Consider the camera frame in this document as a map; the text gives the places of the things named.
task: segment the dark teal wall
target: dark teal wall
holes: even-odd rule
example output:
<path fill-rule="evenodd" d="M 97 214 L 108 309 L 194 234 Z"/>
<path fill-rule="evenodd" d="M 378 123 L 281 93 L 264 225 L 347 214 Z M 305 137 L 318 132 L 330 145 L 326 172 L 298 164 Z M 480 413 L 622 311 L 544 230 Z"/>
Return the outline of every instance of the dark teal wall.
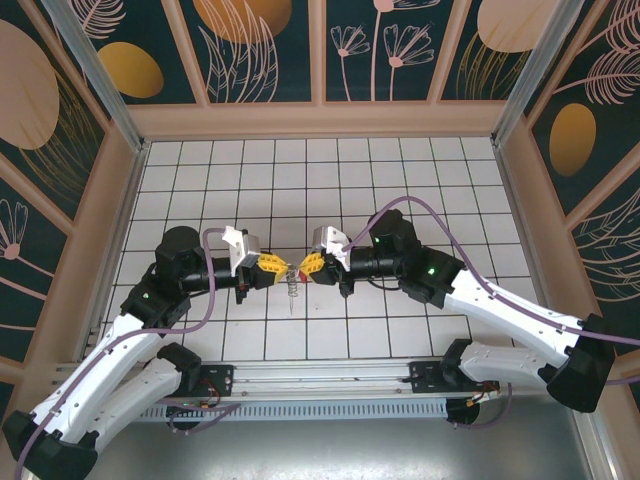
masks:
<path fill-rule="evenodd" d="M 629 6 L 608 3 L 532 127 L 567 215 L 640 142 L 640 8 Z M 640 170 L 572 234 L 612 333 L 640 338 Z"/>
<path fill-rule="evenodd" d="M 378 101 L 391 100 L 392 89 L 394 101 L 426 100 L 429 94 L 452 3 L 443 1 L 432 6 L 428 1 L 414 3 L 424 8 L 397 8 L 380 14 L 375 58 L 375 99 Z M 327 101 L 346 101 L 347 91 L 352 101 L 371 101 L 377 17 L 378 11 L 371 0 L 327 2 Z M 343 72 L 338 48 L 345 46 L 350 55 L 344 57 Z M 393 82 L 389 53 L 391 57 L 402 54 L 408 63 L 395 69 Z"/>
<path fill-rule="evenodd" d="M 0 357 L 22 362 L 67 237 L 2 179 L 0 222 Z"/>
<path fill-rule="evenodd" d="M 60 210 L 73 219 L 104 138 L 104 131 L 17 2 L 0 3 L 0 20 L 19 28 L 46 54 L 55 70 L 61 99 L 57 126 L 49 141 L 37 149 L 20 148 L 3 139 L 0 132 L 0 154 L 7 157 Z M 0 68 L 19 71 L 17 65 L 1 65 Z M 15 80 L 22 82 L 18 76 Z M 11 115 L 11 112 L 4 109 L 1 114 Z M 36 132 L 38 127 L 24 125 L 24 128 L 26 131 L 34 129 L 33 132 Z"/>

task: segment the flower illustration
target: flower illustration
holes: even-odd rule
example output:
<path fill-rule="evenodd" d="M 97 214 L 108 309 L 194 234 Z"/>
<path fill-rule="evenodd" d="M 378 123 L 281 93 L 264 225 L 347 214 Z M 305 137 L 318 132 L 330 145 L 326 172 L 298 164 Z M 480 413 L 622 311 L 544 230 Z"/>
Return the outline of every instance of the flower illustration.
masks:
<path fill-rule="evenodd" d="M 394 10 L 418 10 L 420 8 L 434 7 L 439 3 L 440 0 L 373 0 L 373 6 L 378 11 L 378 14 L 376 16 L 376 26 L 374 27 L 373 31 L 373 49 L 371 52 L 372 102 L 376 101 L 376 55 L 378 52 L 378 32 L 380 31 L 380 19 L 382 17 L 382 14 L 393 12 Z"/>
<path fill-rule="evenodd" d="M 393 80 L 396 68 L 420 65 L 431 62 L 434 51 L 428 48 L 431 44 L 429 28 L 407 27 L 398 37 L 398 25 L 384 29 L 384 46 L 387 49 L 389 65 L 391 65 L 391 86 L 389 100 L 393 100 Z"/>
<path fill-rule="evenodd" d="M 373 0 L 376 10 L 382 13 L 393 10 L 417 10 L 419 8 L 433 7 L 440 3 L 440 0 Z"/>
<path fill-rule="evenodd" d="M 15 260 L 20 256 L 20 243 L 27 228 L 29 210 L 16 202 L 14 213 L 6 199 L 0 200 L 0 258 Z"/>
<path fill-rule="evenodd" d="M 347 85 L 347 73 L 344 68 L 344 59 L 352 55 L 360 55 L 371 50 L 369 42 L 365 42 L 366 35 L 362 31 L 362 26 L 346 27 L 344 32 L 342 27 L 333 27 L 331 29 L 331 39 L 340 55 L 340 63 L 342 64 L 342 81 L 344 82 L 344 91 L 347 94 L 347 101 L 351 101 L 349 95 L 349 87 Z"/>

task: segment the black grid line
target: black grid line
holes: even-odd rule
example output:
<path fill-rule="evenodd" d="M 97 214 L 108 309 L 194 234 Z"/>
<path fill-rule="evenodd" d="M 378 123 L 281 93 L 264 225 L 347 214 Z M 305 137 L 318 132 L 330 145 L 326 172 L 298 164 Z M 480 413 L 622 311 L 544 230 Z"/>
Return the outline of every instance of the black grid line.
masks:
<path fill-rule="evenodd" d="M 275 189 L 276 184 L 276 142 L 273 142 L 273 167 L 271 169 L 271 208 L 269 209 L 269 251 L 271 251 L 271 244 L 273 239 L 273 191 Z M 267 335 L 269 326 L 269 322 L 267 319 L 269 318 L 269 289 L 267 288 L 266 292 L 266 302 L 264 309 L 264 348 L 262 350 L 262 359 L 267 359 Z"/>
<path fill-rule="evenodd" d="M 344 216 L 342 210 L 342 169 L 340 168 L 340 147 L 336 140 L 336 155 L 338 158 L 338 201 L 340 202 L 340 229 L 344 232 Z M 369 160 L 371 160 L 371 151 L 369 151 Z M 371 187 L 373 188 L 373 178 L 371 179 Z M 349 339 L 349 305 L 347 299 L 343 299 L 344 302 L 344 321 L 347 332 L 347 358 L 351 358 L 351 345 Z"/>
<path fill-rule="evenodd" d="M 428 139 L 429 142 L 429 148 L 431 149 L 431 139 Z M 404 167 L 404 151 L 402 149 L 402 142 L 400 141 L 400 139 L 398 139 L 398 144 L 400 146 L 400 159 L 402 160 L 402 173 L 404 174 L 404 188 L 406 191 L 406 194 L 409 195 L 409 182 L 407 182 L 407 170 Z M 444 198 L 441 198 L 442 200 L 442 208 L 444 209 Z M 413 208 L 411 206 L 411 202 L 407 202 L 409 204 L 409 217 L 411 217 L 411 221 L 413 222 L 413 218 L 414 218 L 414 214 L 413 214 Z M 431 328 L 429 326 L 429 315 L 427 315 L 427 306 L 424 305 L 424 319 L 427 322 L 427 332 L 429 333 L 429 346 L 431 348 L 431 354 L 433 355 L 433 340 L 431 339 Z"/>
<path fill-rule="evenodd" d="M 242 142 L 242 152 L 240 153 L 240 175 L 238 176 L 238 197 L 236 199 L 236 218 L 238 218 L 238 210 L 240 208 L 240 191 L 239 190 L 240 190 L 240 184 L 242 182 L 243 163 L 244 163 L 244 141 Z M 229 292 L 229 295 L 227 296 L 227 308 L 225 308 L 225 312 L 224 312 L 224 329 L 222 332 L 222 347 L 220 349 L 220 358 L 222 360 L 224 360 L 224 349 L 227 343 L 227 325 L 229 324 L 229 302 L 231 302 L 232 300 L 235 301 L 235 295 L 232 295 L 232 292 Z"/>

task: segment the white bracket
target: white bracket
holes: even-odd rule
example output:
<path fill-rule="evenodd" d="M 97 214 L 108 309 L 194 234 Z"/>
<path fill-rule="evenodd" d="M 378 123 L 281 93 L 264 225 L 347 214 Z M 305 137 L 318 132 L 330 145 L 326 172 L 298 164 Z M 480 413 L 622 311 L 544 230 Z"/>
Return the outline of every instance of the white bracket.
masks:
<path fill-rule="evenodd" d="M 545 388 L 538 375 L 545 362 L 528 348 L 494 347 L 473 342 L 460 357 L 460 370 L 474 382 L 500 383 Z"/>
<path fill-rule="evenodd" d="M 351 252 L 344 252 L 342 249 L 348 244 L 349 237 L 335 227 L 318 227 L 313 231 L 313 249 L 320 251 L 324 248 L 347 272 L 351 271 Z"/>
<path fill-rule="evenodd" d="M 242 230 L 226 227 L 222 240 L 229 244 L 231 276 L 236 276 L 238 267 L 253 267 L 260 258 L 260 239 L 244 234 Z"/>

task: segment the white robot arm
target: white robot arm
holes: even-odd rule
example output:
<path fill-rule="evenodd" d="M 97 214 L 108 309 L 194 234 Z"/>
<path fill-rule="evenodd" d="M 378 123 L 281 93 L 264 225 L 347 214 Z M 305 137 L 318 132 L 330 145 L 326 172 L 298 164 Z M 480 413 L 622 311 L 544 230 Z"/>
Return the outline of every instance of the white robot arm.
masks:
<path fill-rule="evenodd" d="M 456 340 L 443 366 L 453 365 L 474 382 L 544 387 L 570 408 L 595 410 L 614 361 L 613 344 L 576 332 L 607 333 L 602 318 L 591 315 L 581 320 L 557 313 L 488 282 L 461 260 L 423 246 L 413 225 L 398 210 L 385 211 L 369 233 L 372 247 L 354 247 L 345 254 L 343 248 L 350 240 L 344 233 L 331 226 L 318 228 L 314 253 L 307 256 L 300 271 L 316 283 L 338 284 L 345 298 L 354 293 L 356 280 L 397 280 L 412 299 L 478 319 L 527 347 L 499 348 Z"/>

